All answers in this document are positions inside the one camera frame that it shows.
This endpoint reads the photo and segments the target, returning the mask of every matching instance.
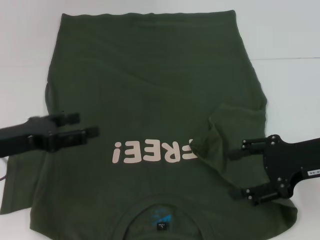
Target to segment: black metal bracket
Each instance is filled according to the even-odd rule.
[[[242,141],[241,151],[243,156],[262,154],[270,180],[269,183],[231,193],[234,199],[247,198],[254,206],[279,198],[291,198],[297,183],[320,177],[320,138],[298,143],[284,142],[279,135],[246,139]]]

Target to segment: shirt sleeve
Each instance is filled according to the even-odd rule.
[[[1,215],[32,206],[45,157],[44,151],[30,151],[9,157]]]
[[[233,187],[250,188],[268,183],[262,155],[240,160],[229,158],[230,152],[240,149],[242,140],[265,137],[265,110],[221,104],[208,121],[208,132],[195,137],[190,144],[193,153]],[[298,210],[290,200],[278,199],[269,204],[278,204],[281,209],[283,231],[296,222]]]

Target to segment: cable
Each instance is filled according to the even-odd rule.
[[[6,159],[6,158],[4,158],[4,157],[0,157],[0,159],[2,160],[2,161],[4,161],[5,162],[5,164],[7,164],[8,163],[8,160]],[[6,175],[4,175],[3,177],[1,177],[0,178],[0,182],[1,181],[3,181],[3,180],[5,180],[6,179]]]

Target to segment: white background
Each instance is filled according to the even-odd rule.
[[[0,128],[46,114],[44,90],[62,13],[227,10],[236,11],[268,99],[266,134],[290,143],[320,138],[318,0],[0,0]],[[0,182],[0,198],[3,188]],[[299,183],[292,200],[299,209],[297,223],[274,240],[317,239],[320,178]],[[29,229],[29,214],[25,209],[0,216],[0,239],[48,239]]]

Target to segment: t-shirt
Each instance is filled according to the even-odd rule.
[[[1,214],[31,207],[53,240],[265,240],[290,228],[289,200],[256,207],[234,187],[268,182],[267,100],[234,11],[62,15],[49,68],[50,113],[98,126],[87,145],[13,156]]]

